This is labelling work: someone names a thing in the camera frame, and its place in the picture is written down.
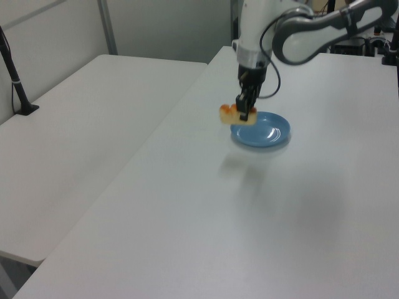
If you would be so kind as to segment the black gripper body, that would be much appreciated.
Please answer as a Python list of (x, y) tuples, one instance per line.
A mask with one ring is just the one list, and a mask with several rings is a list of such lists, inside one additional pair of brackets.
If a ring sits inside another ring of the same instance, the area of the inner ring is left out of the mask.
[(250, 69), (243, 65), (238, 66), (238, 80), (242, 90), (255, 90), (260, 93), (266, 79), (266, 67)]

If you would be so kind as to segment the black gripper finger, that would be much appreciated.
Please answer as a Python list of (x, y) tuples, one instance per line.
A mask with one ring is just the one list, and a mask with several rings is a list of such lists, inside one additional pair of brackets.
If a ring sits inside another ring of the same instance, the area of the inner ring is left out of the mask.
[(254, 111), (254, 106), (257, 98), (259, 97), (260, 87), (259, 85), (250, 85), (249, 86), (249, 112), (252, 113)]
[(236, 109), (241, 121), (248, 121), (251, 108), (251, 89), (243, 86), (241, 93), (236, 97)]

